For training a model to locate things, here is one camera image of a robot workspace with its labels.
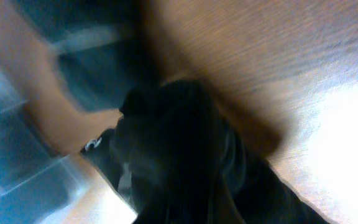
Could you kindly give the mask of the small black garment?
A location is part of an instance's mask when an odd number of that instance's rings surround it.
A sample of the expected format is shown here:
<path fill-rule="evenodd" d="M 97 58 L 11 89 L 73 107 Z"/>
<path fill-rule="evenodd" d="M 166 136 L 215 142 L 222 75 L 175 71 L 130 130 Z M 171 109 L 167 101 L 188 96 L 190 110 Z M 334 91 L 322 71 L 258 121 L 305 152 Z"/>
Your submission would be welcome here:
<path fill-rule="evenodd" d="M 248 150 L 199 82 L 132 90 L 121 113 L 81 153 L 137 223 L 324 223 Z"/>

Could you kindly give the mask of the blue garment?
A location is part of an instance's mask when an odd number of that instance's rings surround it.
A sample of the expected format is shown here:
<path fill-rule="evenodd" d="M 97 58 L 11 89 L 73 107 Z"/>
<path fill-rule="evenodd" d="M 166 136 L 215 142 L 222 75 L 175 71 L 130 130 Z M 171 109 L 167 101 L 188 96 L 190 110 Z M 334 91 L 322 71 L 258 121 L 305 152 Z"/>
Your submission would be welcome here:
<path fill-rule="evenodd" d="M 118 109 L 158 85 L 136 0 L 13 0 L 49 44 L 69 95 L 85 111 Z"/>

